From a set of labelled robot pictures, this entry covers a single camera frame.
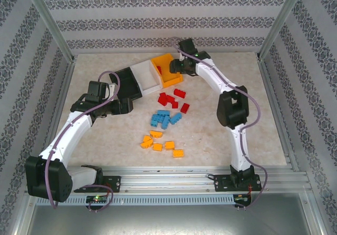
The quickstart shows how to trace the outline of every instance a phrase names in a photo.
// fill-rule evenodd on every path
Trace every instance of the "patterned wallpaper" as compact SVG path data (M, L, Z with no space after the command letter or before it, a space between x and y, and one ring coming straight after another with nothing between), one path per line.
M337 0L298 0L265 59L291 145L337 234Z
M0 234L7 234L26 185L24 163L46 144L67 62L31 0L0 5Z
M170 37L208 51L255 51L285 0L44 0L74 54L167 52Z

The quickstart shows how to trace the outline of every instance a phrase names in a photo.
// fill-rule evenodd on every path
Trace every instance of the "wire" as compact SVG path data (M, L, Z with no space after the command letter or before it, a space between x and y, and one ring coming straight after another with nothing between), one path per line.
M90 207L91 207L91 204L93 203L93 201L90 202L89 206L88 206L89 212L95 211L95 213L97 213L99 211L104 210L105 208L107 208L112 203L112 199L114 198L114 192L112 191L112 189L110 187L108 187L108 186L105 186L105 185L95 185L95 184L93 184L93 185L84 186L83 188L97 188L97 187L108 189L107 195L109 194L109 191L110 191L111 192L111 198L110 198L109 202L106 205L104 205L103 207L101 207L98 210L91 209Z
M62 139L63 135L66 133L66 131L67 131L67 130L68 130L68 129L69 129L69 128L70 128L70 127L71 127L71 126L78 120L78 119L80 119L81 117L83 117L83 116L89 114L90 112L92 112L92 111L94 111L94 110L96 110L96 109L98 109L98 108L100 108L100 107L103 107L104 105L106 105L108 102L112 101L112 100L116 97L117 93L118 93L119 90L120 90L120 86L121 86L120 78L118 77L118 75L117 75L115 72L112 72L112 71L105 71L105 72L103 72L103 73L100 74L100 76L98 77L98 81L100 81L100 80L101 80L101 77L102 77L104 74L106 74L106 73L111 73L111 74L113 74L113 75L116 76L116 79L117 79L117 87L116 87L116 89L115 89L114 94L113 94L109 99L107 99L105 102L103 102L102 104L97 105L97 106L95 106L95 107L93 107L93 108L91 108L91 109L89 109L89 110L87 110L87 111L81 113L81 114L80 114L79 116L77 116L74 120L72 120L71 123L69 123L69 124L66 126L66 128L64 128L64 130L59 134L58 138L56 139L56 141L55 141L55 143L54 143L54 145L53 145L53 147L52 147L52 150L51 150L50 153L49 153L49 156L48 156L48 159L47 159L47 162L46 162L46 167L45 167L45 170L44 170L44 171L45 171L44 179L45 179L45 183L46 183L46 190L47 190L48 199L49 199L49 202L51 203L51 206L52 206L54 209L57 208L57 203L56 203L56 204L54 203L53 196L52 196L52 192L51 192L51 187L50 187L50 184L49 184L49 164L50 164L50 161L51 161L52 156L53 156L53 154L55 153L55 150L56 150L56 148L57 148L57 145L58 145L58 143L60 142L60 140Z
M172 39L178 39L179 41L181 40L179 37L173 37ZM254 122L252 122L251 124L248 124L248 125L246 125L246 126L244 126L244 127L242 127L241 129L240 129L240 147L241 147L241 151L242 151L242 154L243 154L243 156L245 157L245 159L250 163L250 164L252 164L253 166L255 166L255 167L258 167L258 168L260 168L260 169L262 169L263 170L263 172L265 173L265 180L264 180L264 183L263 183L263 186L262 186L262 188L261 188L261 191L258 193L258 195L257 195L257 197L255 198L255 200L247 207L247 208L250 208L253 204L255 204L255 202L261 197L261 194L262 194L262 192L263 192L263 190L265 189L265 186L266 186L266 184L267 184L267 180L268 180L268 173L267 173L267 170L263 167L263 166L261 166L261 165L258 165L258 164L256 164L256 163L254 163L254 162L252 162L248 157L247 157L247 154L245 153L245 151L244 151L244 148L243 148L243 139L242 139L242 132L243 132L243 130L245 130L245 129L247 129L247 128L250 128L250 127L252 127L252 126L254 126L254 125L256 125L257 123L258 123L258 121L260 120L260 118L261 118L261 109L260 109L260 106L259 106L259 104L257 103L257 101L253 98L253 97L251 97L249 94L247 94L246 92L244 92L244 91L242 91L242 90L240 90L240 89L237 89L235 86L232 86L231 84L229 84L228 83L228 81L226 81L223 77L222 77L222 75L213 67L213 65L210 65L209 63L206 63L205 61L203 61L203 60L200 60L199 58L197 58L197 57L194 57L194 56L192 56L192 55L189 55L189 54L187 54L187 53L185 53L185 52L183 52L181 49L179 49L175 44L173 44L172 43L172 46L177 50L177 51L179 51L181 54L183 54L184 56L186 56L186 57L189 57L189 58L191 58L191 59L193 59L193 60L196 60L196 61L198 61L198 62L200 62L200 63L202 63L202 64L204 64L204 65L206 65L206 66L208 66L211 70L213 70L213 72L229 87L229 88L231 88L231 89L233 89L233 90L235 90L235 91L237 91L238 93L241 93L241 94L243 94L243 95L245 95L246 97L248 97L253 103L254 103L254 105L256 106L256 109L257 109L257 117L256 117L256 119L255 119L255 121Z

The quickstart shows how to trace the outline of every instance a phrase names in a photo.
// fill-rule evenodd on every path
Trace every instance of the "enclosure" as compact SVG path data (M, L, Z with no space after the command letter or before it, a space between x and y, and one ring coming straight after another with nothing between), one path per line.
M0 0L1 234L337 233L336 11L337 0ZM207 177L231 173L219 95L200 76L147 82L148 65L138 65L179 58L173 37L192 38L261 107L247 144L268 180L251 209L237 211L238 192L217 192ZM119 192L102 213L85 208L96 195L88 192L72 192L54 211L28 194L25 162L54 140L89 81L126 67L143 97L129 114L97 119L68 167L120 176ZM175 141L179 159L140 147L152 114L175 111L157 102L174 89L190 108L160 142ZM251 123L252 102L249 112ZM255 172L263 183L263 170Z

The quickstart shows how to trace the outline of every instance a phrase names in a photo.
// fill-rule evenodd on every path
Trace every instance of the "striped wall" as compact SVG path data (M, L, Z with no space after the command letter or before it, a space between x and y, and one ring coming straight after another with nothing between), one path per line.
M0 0L0 234L12 229L68 67L31 0Z
M328 234L337 234L337 0L298 0L265 59Z
M167 52L172 36L209 52L257 52L285 0L44 0L73 54Z

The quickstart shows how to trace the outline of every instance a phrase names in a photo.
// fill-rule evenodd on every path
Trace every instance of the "red lego brick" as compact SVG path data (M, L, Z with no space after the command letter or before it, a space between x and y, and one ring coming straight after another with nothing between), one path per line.
M159 99L158 99L158 102L163 105L163 106L166 106L167 105L167 99L166 99L166 96L159 96Z
M167 99L167 101L170 102L170 103L175 102L175 98L174 98L173 96L167 95L167 96L166 96L166 99Z
M187 104L187 103L184 103L184 105L181 107L181 110L180 110L180 112L182 112L182 113L186 114L186 113L187 113L187 111L189 110L189 107L190 107L190 105L189 105L189 104Z
M179 103L178 102L172 102L172 108L173 109L177 109L179 106Z
M184 92L184 91L181 91L181 90L179 90L179 89L175 89L174 91L173 91L173 94L174 95L176 95L176 96L179 96L179 97L181 97L181 98L185 98L185 96L186 96L186 92Z

